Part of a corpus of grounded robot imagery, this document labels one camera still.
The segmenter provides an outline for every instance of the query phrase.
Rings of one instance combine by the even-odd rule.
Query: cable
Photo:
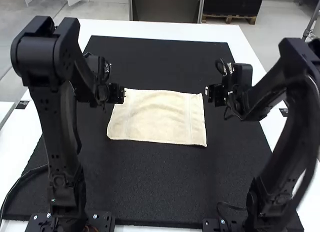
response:
[[[226,76],[230,74],[230,69],[227,63],[222,59],[219,58],[218,60],[215,61],[214,63],[215,68],[223,75]]]
[[[222,213],[220,212],[219,206],[223,206],[223,207],[225,207],[225,208],[230,208],[230,209],[237,210],[237,211],[246,211],[246,210],[247,210],[245,207],[238,207],[238,206],[229,204],[229,203],[224,202],[224,201],[219,201],[218,203],[216,203],[216,208],[217,208],[217,209],[216,209],[216,212],[218,213],[219,217],[222,218],[222,219],[225,221],[228,229],[231,229],[231,228],[229,227],[228,220],[227,220],[226,217],[225,217],[224,215],[222,215]]]
[[[20,178],[17,179],[17,181],[14,183],[14,185],[11,187],[11,189],[9,190],[9,192],[6,194],[4,201],[2,203],[1,209],[0,209],[0,227],[2,224],[2,219],[3,219],[3,215],[5,212],[5,209],[7,207],[7,205],[10,203],[10,201],[12,200],[13,196],[15,195],[15,193],[17,192],[19,186],[27,181],[28,179],[30,179],[32,176],[40,174],[42,172],[45,172],[48,170],[48,164],[39,166],[37,168],[31,169],[29,170],[27,173],[25,173],[24,175],[22,175]]]

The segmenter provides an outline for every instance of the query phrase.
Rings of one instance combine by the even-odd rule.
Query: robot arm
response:
[[[82,55],[80,24],[65,18],[55,28],[50,17],[35,17],[14,39],[11,61],[28,86],[37,108],[49,163],[48,202],[57,226],[82,231],[86,184],[78,160],[76,100],[91,106],[123,103],[124,87],[107,83],[111,65],[102,57]]]
[[[255,86],[250,65],[224,64],[222,83],[208,88],[209,102],[227,106],[242,121],[260,121],[283,99],[289,105],[273,154],[247,194],[245,231],[282,231],[313,176],[320,144],[319,44],[314,40],[308,47],[301,39],[283,39],[279,61]]]

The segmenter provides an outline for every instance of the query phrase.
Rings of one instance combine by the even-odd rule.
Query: black rubber mat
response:
[[[106,57],[112,63],[111,81],[127,88],[185,93],[204,93],[206,85],[221,81],[216,59],[233,61],[226,43],[91,37],[85,50]],[[112,109],[108,105],[105,113],[79,103],[77,118],[86,208],[111,211],[117,224],[200,228],[203,218],[217,216],[220,200],[245,206],[253,176],[271,155],[258,122],[224,121],[224,108],[205,97],[207,148],[112,141],[106,136]],[[41,139],[25,170],[44,163]],[[47,183],[44,174],[26,184],[5,218],[47,212]],[[225,213],[234,220],[246,216]],[[297,215],[290,226],[301,228]]]

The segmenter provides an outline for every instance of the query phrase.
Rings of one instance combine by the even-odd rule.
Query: towel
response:
[[[207,146],[202,94],[126,89],[107,127],[110,139]]]

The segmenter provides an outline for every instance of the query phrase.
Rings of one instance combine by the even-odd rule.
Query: label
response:
[[[20,100],[18,105],[15,107],[15,109],[25,109],[26,106],[28,105],[29,101],[26,100]]]
[[[289,114],[288,108],[279,108],[279,110],[282,113],[283,117],[288,117],[288,114]]]

